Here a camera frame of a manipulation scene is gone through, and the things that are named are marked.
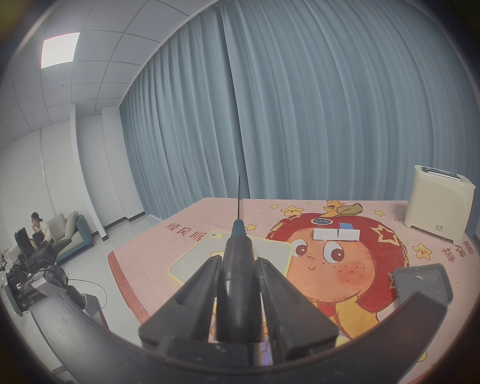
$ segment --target blue square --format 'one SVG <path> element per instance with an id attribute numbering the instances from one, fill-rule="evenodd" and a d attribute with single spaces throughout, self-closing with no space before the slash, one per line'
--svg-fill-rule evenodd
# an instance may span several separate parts
<path id="1" fill-rule="evenodd" d="M 350 223 L 340 223 L 340 229 L 353 229 L 353 225 Z"/>

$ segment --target gray tray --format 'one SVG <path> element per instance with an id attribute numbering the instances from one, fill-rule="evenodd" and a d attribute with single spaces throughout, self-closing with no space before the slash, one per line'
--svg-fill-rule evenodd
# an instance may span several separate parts
<path id="1" fill-rule="evenodd" d="M 400 304 L 418 291 L 445 305 L 453 300 L 452 286 L 441 264 L 397 268 L 393 279 Z"/>

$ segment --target sofa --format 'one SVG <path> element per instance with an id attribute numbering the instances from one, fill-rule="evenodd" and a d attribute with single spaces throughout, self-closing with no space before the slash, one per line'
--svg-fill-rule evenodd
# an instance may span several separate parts
<path id="1" fill-rule="evenodd" d="M 78 255 L 93 247 L 92 232 L 83 215 L 73 211 L 65 220 L 63 213 L 47 221 L 50 232 L 55 242 L 71 239 L 72 241 L 63 248 L 57 257 L 57 264 L 64 263 L 73 256 Z"/>

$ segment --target woman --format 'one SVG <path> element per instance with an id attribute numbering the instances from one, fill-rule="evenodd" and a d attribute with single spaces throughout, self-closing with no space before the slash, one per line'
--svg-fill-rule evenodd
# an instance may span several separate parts
<path id="1" fill-rule="evenodd" d="M 43 219 L 41 219 L 38 216 L 37 212 L 32 213 L 32 229 L 34 233 L 37 232 L 42 232 L 43 236 L 45 239 L 43 242 L 49 242 L 50 240 L 53 239 L 52 233 L 50 232 L 50 228 L 48 228 L 48 225 L 43 222 Z"/>

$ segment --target toaster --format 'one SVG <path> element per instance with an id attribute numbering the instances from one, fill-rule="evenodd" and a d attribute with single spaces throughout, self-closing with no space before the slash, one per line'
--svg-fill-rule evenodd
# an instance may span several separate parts
<path id="1" fill-rule="evenodd" d="M 475 185 L 465 176 L 416 165 L 404 224 L 460 245 L 474 191 Z"/>

